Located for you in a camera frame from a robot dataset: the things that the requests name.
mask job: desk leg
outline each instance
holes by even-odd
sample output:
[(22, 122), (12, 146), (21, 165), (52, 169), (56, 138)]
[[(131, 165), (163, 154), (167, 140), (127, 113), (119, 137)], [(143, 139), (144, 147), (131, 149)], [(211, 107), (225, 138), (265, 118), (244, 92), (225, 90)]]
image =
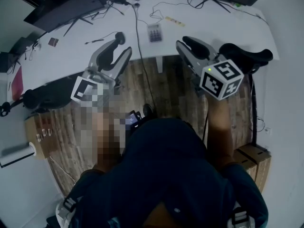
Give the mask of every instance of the desk leg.
[(156, 57), (157, 70), (162, 73), (162, 57)]

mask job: dark blue shirt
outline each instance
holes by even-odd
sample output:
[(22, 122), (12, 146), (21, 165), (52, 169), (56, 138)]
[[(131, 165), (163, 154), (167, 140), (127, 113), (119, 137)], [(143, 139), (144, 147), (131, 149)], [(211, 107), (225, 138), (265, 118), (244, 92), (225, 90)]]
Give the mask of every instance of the dark blue shirt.
[(71, 227), (141, 227), (162, 201), (187, 227), (227, 227), (236, 201), (265, 227), (268, 211), (257, 186), (238, 164), (219, 173), (206, 160), (206, 148), (187, 124), (156, 119), (130, 138), (122, 162), (101, 175), (88, 172), (72, 195), (83, 196)]

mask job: black shoe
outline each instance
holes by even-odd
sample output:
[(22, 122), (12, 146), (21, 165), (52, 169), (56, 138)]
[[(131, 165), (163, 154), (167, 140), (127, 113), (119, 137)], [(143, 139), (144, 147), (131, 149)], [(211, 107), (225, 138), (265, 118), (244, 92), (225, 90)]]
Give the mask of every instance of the black shoe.
[(144, 104), (142, 111), (143, 111), (144, 116), (152, 116), (152, 115), (154, 115), (153, 108), (149, 104)]

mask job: white cylinder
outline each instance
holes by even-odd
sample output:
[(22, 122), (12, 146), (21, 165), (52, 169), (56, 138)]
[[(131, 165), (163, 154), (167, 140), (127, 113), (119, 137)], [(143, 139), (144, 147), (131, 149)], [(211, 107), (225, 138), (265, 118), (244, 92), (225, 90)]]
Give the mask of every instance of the white cylinder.
[(28, 144), (26, 144), (25, 148), (1, 156), (0, 157), (1, 167), (3, 168), (5, 166), (11, 165), (31, 155), (36, 155), (36, 148), (33, 143), (29, 142)]

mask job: yellow strip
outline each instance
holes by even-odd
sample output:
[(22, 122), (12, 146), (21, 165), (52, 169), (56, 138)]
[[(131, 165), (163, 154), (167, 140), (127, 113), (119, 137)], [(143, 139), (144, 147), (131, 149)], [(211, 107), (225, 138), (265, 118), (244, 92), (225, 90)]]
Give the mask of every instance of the yellow strip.
[(182, 26), (182, 27), (185, 27), (186, 25), (184, 24), (184, 23), (182, 23), (182, 22), (179, 22), (179, 21), (177, 21), (177, 20), (175, 20), (175, 19), (172, 19), (172, 18), (170, 18), (170, 17), (165, 17), (165, 19), (166, 20), (169, 20), (169, 21), (172, 21), (172, 22), (174, 22), (175, 24), (177, 24), (177, 25), (179, 25), (179, 26)]

